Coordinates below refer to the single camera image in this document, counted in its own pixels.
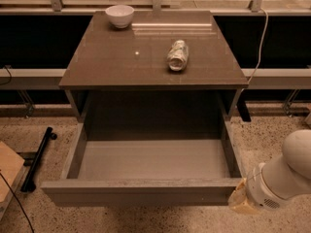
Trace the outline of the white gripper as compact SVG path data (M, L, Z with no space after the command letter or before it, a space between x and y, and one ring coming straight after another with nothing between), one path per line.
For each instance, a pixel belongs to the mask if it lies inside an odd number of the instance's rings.
M242 178L229 196L228 206L237 214L257 215L259 209L275 211L289 204L267 186L262 175L263 166L264 163L260 163L249 172L247 179Z

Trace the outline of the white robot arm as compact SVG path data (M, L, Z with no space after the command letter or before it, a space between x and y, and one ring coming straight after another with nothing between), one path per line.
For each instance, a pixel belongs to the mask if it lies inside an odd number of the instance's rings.
M282 154L260 163L236 186L228 206L239 214L276 211L291 200L311 193L311 130L297 130L286 137Z

